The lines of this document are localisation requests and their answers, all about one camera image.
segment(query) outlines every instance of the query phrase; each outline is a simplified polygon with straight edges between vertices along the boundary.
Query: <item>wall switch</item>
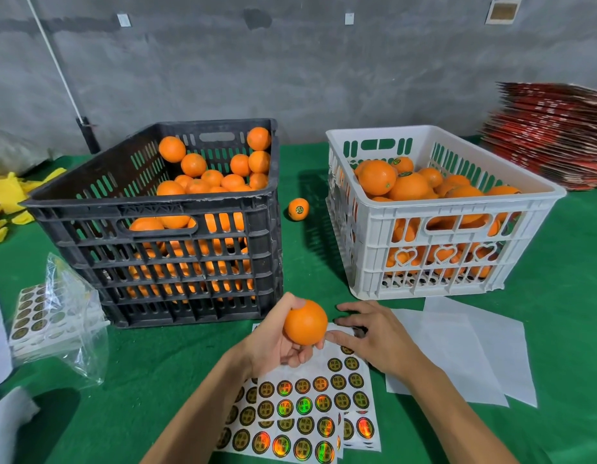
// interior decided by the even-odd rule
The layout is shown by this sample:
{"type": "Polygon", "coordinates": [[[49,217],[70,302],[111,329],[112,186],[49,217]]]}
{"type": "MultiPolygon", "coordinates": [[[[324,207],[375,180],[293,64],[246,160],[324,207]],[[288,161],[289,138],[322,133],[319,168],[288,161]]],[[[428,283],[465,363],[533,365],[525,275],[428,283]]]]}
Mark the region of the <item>wall switch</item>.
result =
{"type": "Polygon", "coordinates": [[[125,13],[119,13],[118,22],[120,23],[121,28],[130,28],[131,27],[131,20],[129,19],[129,15],[125,13]]]}
{"type": "Polygon", "coordinates": [[[522,0],[492,0],[485,24],[513,24],[522,0]]]}

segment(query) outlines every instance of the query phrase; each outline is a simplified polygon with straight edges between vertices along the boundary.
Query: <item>plastic bag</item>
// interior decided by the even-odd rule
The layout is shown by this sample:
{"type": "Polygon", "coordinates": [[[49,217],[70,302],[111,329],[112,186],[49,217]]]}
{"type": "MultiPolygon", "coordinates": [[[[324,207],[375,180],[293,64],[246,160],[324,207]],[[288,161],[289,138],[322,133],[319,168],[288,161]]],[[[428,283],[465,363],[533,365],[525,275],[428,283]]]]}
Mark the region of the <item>plastic bag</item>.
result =
{"type": "Polygon", "coordinates": [[[54,356],[87,385],[100,385],[109,356],[108,325],[99,292],[64,260],[49,254],[45,286],[19,295],[9,344],[16,364],[54,356]],[[28,304],[34,301],[43,304],[28,304]]]}
{"type": "Polygon", "coordinates": [[[9,172],[20,176],[51,158],[48,148],[0,130],[0,176],[5,176],[9,172]]]}

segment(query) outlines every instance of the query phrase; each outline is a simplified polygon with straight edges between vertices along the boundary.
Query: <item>green tablecloth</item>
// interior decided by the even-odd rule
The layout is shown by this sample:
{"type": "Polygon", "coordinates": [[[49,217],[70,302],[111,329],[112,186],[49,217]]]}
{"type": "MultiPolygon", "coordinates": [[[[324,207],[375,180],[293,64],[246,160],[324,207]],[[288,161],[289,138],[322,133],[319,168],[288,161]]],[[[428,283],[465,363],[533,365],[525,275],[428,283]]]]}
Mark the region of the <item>green tablecloth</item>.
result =
{"type": "MultiPolygon", "coordinates": [[[[326,144],[282,147],[282,208],[307,198],[306,221],[284,219],[285,289],[314,299],[331,317],[352,301],[325,209],[326,144]]],[[[61,158],[69,166],[76,159],[61,158]]],[[[12,316],[18,292],[44,280],[53,244],[36,223],[11,225],[0,244],[0,303],[12,316]]],[[[559,201],[507,280],[506,289],[458,298],[524,321],[539,408],[473,405],[521,462],[597,462],[597,190],[559,201]]],[[[422,299],[385,303],[421,309],[422,299]]],[[[19,368],[5,393],[23,385],[41,412],[24,426],[17,462],[137,462],[222,353],[251,331],[250,321],[140,330],[109,329],[105,383],[76,389],[58,360],[19,368]]],[[[348,450],[343,462],[444,461],[438,441],[411,397],[386,393],[372,371],[382,453],[348,450]]],[[[227,453],[214,462],[259,462],[227,453]]]]}

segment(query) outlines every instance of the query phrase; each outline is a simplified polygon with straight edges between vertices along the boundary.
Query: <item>hand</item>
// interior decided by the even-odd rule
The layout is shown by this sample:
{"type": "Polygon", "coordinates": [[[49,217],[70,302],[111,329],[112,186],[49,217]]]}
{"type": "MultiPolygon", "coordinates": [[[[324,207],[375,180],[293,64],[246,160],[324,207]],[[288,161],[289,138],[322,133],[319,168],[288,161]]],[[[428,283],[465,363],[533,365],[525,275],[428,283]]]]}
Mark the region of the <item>hand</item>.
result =
{"type": "MultiPolygon", "coordinates": [[[[248,377],[262,376],[280,364],[295,368],[313,356],[312,346],[293,343],[284,334],[288,312],[303,306],[304,299],[286,292],[256,330],[237,345],[251,364],[248,377]]],[[[318,342],[316,347],[320,350],[324,348],[324,340],[318,342]]]]}
{"type": "Polygon", "coordinates": [[[364,338],[357,338],[332,330],[324,337],[329,342],[351,348],[375,368],[396,376],[403,383],[407,383],[418,369],[431,363],[387,307],[376,301],[358,301],[339,304],[337,309],[357,311],[359,314],[339,317],[335,319],[335,324],[366,327],[367,334],[364,338]]]}

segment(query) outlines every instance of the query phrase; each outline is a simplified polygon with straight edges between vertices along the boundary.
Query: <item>white plastic crate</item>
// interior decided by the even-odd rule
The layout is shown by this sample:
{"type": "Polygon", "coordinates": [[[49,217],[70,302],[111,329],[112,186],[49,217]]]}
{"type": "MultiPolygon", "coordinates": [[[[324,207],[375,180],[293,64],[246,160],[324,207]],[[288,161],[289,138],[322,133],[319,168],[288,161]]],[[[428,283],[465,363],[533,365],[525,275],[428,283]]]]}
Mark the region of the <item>white plastic crate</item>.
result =
{"type": "Polygon", "coordinates": [[[469,295],[504,288],[511,269],[552,206],[566,195],[565,189],[549,180],[431,125],[329,130],[326,135],[326,203],[350,291],[359,299],[469,295]],[[363,160],[392,162],[399,156],[412,159],[415,170],[431,166],[445,177],[463,174],[484,192],[508,184],[522,193],[411,202],[381,203],[369,199],[353,168],[363,160]],[[502,226],[495,235],[488,236],[500,213],[506,213],[502,226]],[[457,218],[451,230],[426,229],[434,217],[477,214],[489,215],[488,223],[481,228],[459,228],[461,219],[457,218]],[[395,243],[392,235],[398,219],[405,219],[404,236],[395,243]],[[417,235],[406,242],[411,220],[418,225],[417,235]],[[439,255],[453,252],[450,249],[455,251],[442,257],[442,261],[429,263],[427,254],[434,246],[449,249],[438,252],[439,255]],[[396,250],[395,265],[386,266],[392,247],[396,250]],[[481,247],[491,254],[479,258],[477,250],[481,251],[481,247]],[[405,258],[401,252],[410,256],[404,264],[399,262],[405,258]]]}

